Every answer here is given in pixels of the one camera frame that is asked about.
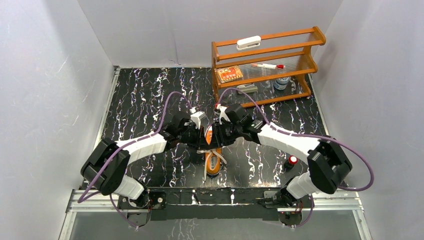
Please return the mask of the white shoelace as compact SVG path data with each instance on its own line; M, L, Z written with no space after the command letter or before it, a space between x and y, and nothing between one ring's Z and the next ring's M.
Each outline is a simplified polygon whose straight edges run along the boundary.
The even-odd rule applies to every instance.
M207 180L207 176L214 177L216 176L222 165L226 165L227 161L222 156L221 148L213 148L209 150L197 150L198 154L204 154L204 171L202 181L205 182Z

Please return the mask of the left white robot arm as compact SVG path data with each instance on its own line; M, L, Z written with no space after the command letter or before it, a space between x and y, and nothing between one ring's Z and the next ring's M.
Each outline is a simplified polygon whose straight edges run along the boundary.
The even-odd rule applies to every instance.
M128 198L135 207L144 208L150 200L148 188L126 175L127 166L144 157L171 150L177 144L198 150L206 143L202 126L206 119L203 111L191 115L179 112L158 133L151 132L124 141L104 138L88 157L80 173L102 195L114 193Z

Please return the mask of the orange canvas sneaker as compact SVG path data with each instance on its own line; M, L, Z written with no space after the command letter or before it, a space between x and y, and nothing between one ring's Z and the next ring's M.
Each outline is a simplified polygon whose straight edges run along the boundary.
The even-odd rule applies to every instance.
M210 125L206 129L206 133L205 133L205 139L208 144L211 143L212 136L213 136L213 129L212 129L212 126ZM204 179L206 179L207 176L213 177L219 173L221 169L221 163L222 163L220 154L221 154L220 148L214 148L212 150L208 150L205 153Z

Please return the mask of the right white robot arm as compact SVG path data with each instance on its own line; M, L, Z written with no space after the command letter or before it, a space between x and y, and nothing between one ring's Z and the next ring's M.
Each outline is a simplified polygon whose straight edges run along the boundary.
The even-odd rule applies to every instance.
M308 165L307 172L291 178L278 194L288 207L295 207L306 195L333 194L353 168L341 146L330 137L297 136L264 118L252 118L238 103L217 104L215 111L218 121L212 131L219 146L244 138L291 154Z

